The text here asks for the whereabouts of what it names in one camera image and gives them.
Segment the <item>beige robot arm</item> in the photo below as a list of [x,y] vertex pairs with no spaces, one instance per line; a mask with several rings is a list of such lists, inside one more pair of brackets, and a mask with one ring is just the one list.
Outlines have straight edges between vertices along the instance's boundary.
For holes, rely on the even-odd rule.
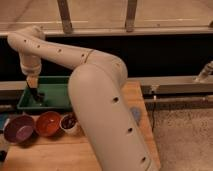
[[128,78],[123,60],[103,51],[48,42],[37,26],[7,35],[26,76],[47,60],[72,71],[68,94],[102,171],[159,171],[122,94]]

